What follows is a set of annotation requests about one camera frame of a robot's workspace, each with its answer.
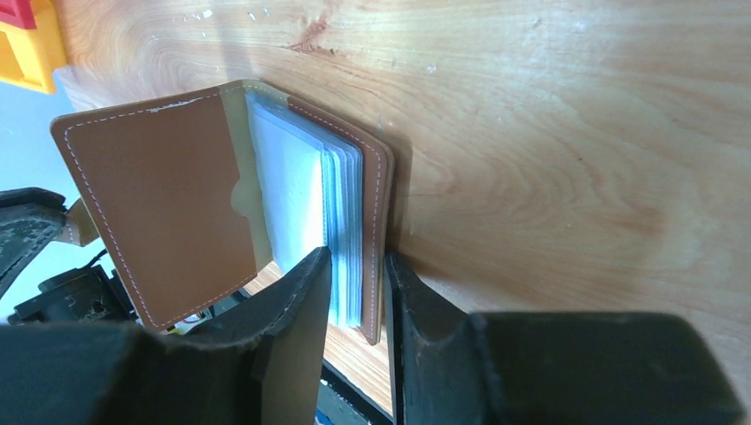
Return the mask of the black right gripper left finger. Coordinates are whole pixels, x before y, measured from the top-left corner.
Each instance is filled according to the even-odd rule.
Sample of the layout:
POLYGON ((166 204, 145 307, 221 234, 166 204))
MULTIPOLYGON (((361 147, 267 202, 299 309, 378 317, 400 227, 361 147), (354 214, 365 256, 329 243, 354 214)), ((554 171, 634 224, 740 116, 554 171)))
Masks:
POLYGON ((329 249, 185 335, 126 322, 1 329, 4 424, 311 424, 329 249))

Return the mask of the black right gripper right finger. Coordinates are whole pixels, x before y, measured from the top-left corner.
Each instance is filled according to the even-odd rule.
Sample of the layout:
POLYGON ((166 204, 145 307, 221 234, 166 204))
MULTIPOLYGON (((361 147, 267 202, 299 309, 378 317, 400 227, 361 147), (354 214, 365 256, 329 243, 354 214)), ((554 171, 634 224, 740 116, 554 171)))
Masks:
POLYGON ((397 424, 740 424, 700 334, 649 312, 465 313, 384 260, 397 424))

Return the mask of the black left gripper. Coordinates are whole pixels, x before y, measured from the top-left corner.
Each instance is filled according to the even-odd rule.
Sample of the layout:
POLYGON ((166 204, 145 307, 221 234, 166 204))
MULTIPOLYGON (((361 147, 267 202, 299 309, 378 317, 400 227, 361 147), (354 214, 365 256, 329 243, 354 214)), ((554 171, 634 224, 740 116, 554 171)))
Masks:
MULTIPOLYGON (((65 198, 41 188, 1 192, 1 293, 56 239, 66 224, 65 198)), ((119 276, 101 266, 80 267, 38 285, 40 294, 14 307, 11 325, 57 321, 135 321, 119 276)))

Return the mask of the brown leather card holder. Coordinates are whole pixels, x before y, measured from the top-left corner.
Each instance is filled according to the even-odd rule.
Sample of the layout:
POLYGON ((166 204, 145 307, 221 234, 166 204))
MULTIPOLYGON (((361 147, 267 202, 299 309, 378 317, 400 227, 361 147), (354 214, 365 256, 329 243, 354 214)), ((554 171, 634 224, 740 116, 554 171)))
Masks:
POLYGON ((394 156, 369 132, 256 80, 65 115, 50 132, 146 327, 326 246, 329 322, 379 342, 394 156))

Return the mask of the yellow plastic bin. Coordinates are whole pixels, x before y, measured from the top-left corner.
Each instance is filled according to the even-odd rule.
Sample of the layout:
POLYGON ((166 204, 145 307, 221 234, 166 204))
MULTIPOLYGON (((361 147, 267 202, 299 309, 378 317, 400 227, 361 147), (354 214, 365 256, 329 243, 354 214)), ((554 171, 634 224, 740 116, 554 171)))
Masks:
POLYGON ((1 81, 44 94, 54 94, 56 69, 67 64, 55 4, 30 0, 36 29, 1 21, 1 81))

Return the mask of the red plastic bin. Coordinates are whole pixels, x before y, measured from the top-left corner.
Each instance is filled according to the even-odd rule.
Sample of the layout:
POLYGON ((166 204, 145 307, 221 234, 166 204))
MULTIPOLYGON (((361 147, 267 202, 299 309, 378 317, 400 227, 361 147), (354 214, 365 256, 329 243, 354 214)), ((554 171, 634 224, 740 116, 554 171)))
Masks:
POLYGON ((1 21, 21 29, 36 29, 30 0, 1 0, 1 21))

